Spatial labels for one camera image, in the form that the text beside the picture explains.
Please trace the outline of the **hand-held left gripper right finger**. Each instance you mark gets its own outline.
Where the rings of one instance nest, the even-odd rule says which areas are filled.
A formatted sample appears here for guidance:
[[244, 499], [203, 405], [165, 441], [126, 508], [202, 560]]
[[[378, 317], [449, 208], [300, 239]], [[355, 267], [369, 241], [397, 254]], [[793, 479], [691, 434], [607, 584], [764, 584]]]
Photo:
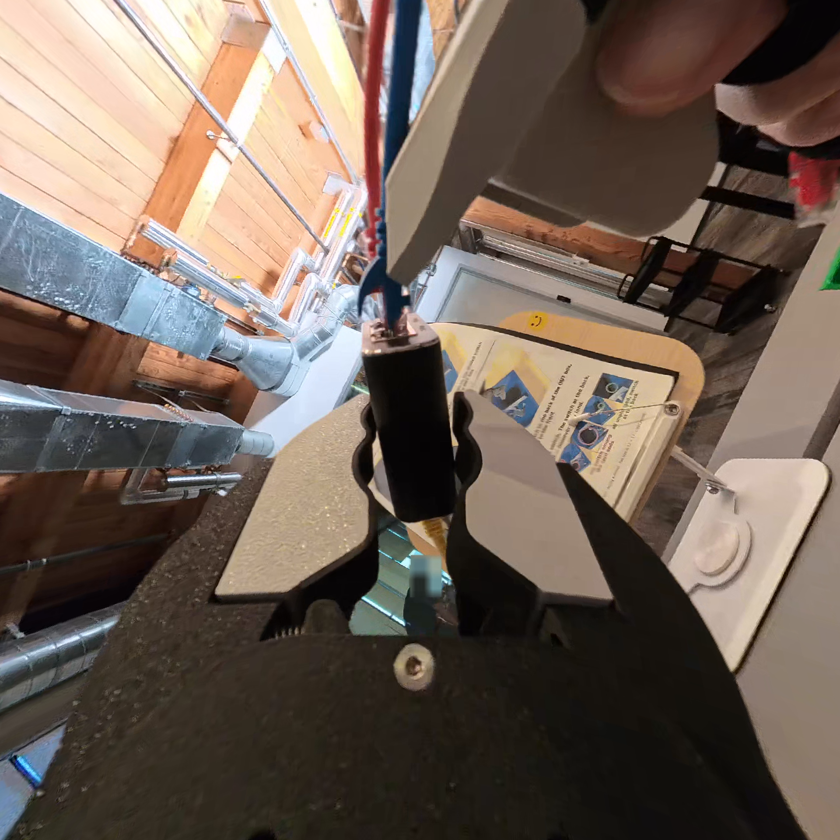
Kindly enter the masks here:
[[483, 606], [604, 606], [613, 601], [554, 457], [477, 392], [453, 404], [460, 491], [447, 563], [460, 594]]

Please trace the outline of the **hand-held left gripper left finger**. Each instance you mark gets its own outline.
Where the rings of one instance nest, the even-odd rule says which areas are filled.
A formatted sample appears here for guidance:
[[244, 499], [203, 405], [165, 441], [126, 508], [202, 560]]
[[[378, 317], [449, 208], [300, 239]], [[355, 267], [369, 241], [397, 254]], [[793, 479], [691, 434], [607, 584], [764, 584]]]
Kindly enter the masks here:
[[238, 536], [220, 602], [356, 603], [378, 574], [369, 398], [356, 396], [275, 457]]

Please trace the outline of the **round spiral metal duct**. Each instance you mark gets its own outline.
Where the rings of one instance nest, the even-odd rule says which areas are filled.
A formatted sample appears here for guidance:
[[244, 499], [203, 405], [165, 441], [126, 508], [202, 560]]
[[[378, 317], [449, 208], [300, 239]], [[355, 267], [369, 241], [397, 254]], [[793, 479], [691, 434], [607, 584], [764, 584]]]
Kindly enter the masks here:
[[87, 671], [126, 602], [2, 643], [1, 712]]
[[360, 289], [333, 289], [322, 308], [292, 338], [247, 337], [223, 327], [212, 354], [233, 364], [262, 392], [292, 397], [314, 361], [333, 345], [345, 322], [359, 321]]

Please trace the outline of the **clear bracket metal cylinder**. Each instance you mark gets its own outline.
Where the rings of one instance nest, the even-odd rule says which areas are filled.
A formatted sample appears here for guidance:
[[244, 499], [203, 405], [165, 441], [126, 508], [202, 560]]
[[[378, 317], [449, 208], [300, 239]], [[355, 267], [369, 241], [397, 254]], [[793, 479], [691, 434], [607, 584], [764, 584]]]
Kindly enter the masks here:
[[164, 469], [134, 469], [120, 494], [124, 506], [189, 501], [205, 495], [225, 496], [243, 479], [238, 472], [172, 474]]

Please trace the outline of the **black ethernet splitter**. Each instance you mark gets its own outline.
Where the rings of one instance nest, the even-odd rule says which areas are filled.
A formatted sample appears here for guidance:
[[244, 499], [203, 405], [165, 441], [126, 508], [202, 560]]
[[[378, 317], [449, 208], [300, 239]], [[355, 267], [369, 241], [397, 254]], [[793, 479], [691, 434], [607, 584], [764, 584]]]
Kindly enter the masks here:
[[455, 457], [440, 339], [405, 311], [389, 329], [366, 322], [361, 358], [395, 515], [445, 518], [455, 508]]

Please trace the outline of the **person's right hand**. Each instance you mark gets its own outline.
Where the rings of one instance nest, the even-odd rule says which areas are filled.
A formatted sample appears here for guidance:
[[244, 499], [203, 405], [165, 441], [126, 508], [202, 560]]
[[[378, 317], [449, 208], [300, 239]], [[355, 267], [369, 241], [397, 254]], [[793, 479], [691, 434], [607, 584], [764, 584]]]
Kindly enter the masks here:
[[724, 77], [783, 22], [786, 2], [626, 2], [596, 62], [604, 93], [637, 116], [682, 109], [714, 91], [717, 108], [778, 144], [814, 148], [839, 134], [838, 37], [789, 76], [751, 87]]

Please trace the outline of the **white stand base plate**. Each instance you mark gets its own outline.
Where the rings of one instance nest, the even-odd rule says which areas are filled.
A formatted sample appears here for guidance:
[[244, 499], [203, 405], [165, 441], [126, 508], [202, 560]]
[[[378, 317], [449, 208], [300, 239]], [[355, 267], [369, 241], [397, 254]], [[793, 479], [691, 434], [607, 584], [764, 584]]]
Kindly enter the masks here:
[[681, 450], [702, 498], [668, 568], [731, 672], [740, 667], [830, 487], [812, 458], [735, 458], [717, 472]]

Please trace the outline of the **wide rectangular metal duct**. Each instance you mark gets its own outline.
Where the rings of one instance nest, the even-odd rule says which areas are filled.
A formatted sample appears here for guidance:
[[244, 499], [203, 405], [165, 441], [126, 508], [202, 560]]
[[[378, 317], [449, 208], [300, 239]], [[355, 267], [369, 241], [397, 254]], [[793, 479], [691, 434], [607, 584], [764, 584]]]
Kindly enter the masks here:
[[274, 438], [195, 412], [1, 381], [1, 472], [223, 466], [270, 457]]
[[226, 321], [198, 297], [6, 194], [1, 288], [200, 360]]

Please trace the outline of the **silver insulated pipe bundle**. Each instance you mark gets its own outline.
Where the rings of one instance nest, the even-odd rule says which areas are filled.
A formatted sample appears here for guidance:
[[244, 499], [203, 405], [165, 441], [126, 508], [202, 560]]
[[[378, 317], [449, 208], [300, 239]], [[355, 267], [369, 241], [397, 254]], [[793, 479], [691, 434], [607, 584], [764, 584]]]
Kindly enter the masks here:
[[141, 217], [129, 244], [143, 238], [162, 247], [163, 269], [170, 270], [211, 298], [243, 310], [260, 327], [292, 339], [301, 331], [309, 312], [325, 301], [335, 288], [343, 259], [354, 246], [368, 207], [364, 186], [351, 185], [340, 179], [336, 183], [341, 190], [324, 229], [325, 251], [314, 256], [303, 248], [294, 249], [272, 297], [241, 277], [225, 275], [194, 247], [150, 216]]

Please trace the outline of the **instruction sheet on board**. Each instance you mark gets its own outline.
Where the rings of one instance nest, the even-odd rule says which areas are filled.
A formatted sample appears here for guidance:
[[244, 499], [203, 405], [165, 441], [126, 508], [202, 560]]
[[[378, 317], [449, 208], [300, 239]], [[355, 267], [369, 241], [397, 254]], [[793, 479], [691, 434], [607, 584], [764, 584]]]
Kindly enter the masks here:
[[433, 328], [450, 406], [457, 392], [481, 394], [634, 522], [705, 383], [693, 350], [537, 310]]

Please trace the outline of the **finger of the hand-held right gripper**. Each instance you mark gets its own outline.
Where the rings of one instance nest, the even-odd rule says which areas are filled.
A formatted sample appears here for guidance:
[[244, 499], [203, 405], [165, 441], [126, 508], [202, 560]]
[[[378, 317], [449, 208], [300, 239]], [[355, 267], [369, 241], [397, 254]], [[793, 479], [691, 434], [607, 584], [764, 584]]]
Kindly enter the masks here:
[[505, 186], [493, 182], [489, 182], [485, 186], [480, 196], [507, 209], [538, 219], [557, 228], [574, 228], [585, 224], [585, 220], [562, 209], [541, 203], [536, 199], [513, 192]]
[[413, 280], [489, 182], [613, 232], [680, 220], [718, 161], [713, 92], [656, 118], [599, 89], [581, 2], [471, 2], [385, 180], [387, 271]]

